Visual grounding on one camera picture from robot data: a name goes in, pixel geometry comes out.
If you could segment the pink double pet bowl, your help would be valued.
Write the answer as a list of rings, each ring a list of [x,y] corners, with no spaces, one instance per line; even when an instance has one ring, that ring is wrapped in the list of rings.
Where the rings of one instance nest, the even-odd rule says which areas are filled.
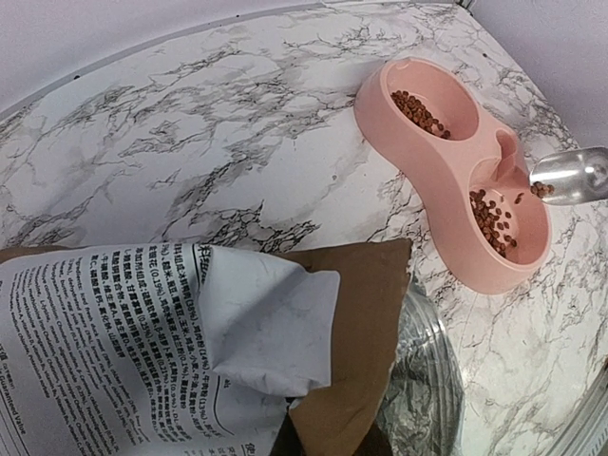
[[[354,116],[419,194],[433,243],[464,285],[499,295],[539,270],[550,217],[529,193],[517,135],[456,76],[424,59],[388,62],[361,85]]]

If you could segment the silver metal scoop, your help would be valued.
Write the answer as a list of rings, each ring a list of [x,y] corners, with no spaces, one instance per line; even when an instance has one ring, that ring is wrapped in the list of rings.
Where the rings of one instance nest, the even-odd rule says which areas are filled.
[[[529,174],[542,202],[567,206],[607,200],[607,148],[587,147],[548,155]]]

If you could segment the brown white dog food bag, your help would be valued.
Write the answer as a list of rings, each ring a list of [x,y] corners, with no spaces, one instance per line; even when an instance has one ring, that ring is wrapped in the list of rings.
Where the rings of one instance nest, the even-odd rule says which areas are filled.
[[[458,455],[464,390],[406,238],[1,253],[5,455]]]

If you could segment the brown dog food kibble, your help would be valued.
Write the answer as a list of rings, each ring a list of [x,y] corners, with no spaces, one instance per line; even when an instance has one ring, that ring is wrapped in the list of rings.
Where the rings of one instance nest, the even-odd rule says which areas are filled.
[[[380,99],[386,119],[370,142],[417,192],[442,258],[536,268],[550,247],[550,221],[530,192],[516,133],[463,88],[433,102],[424,90],[383,87]]]

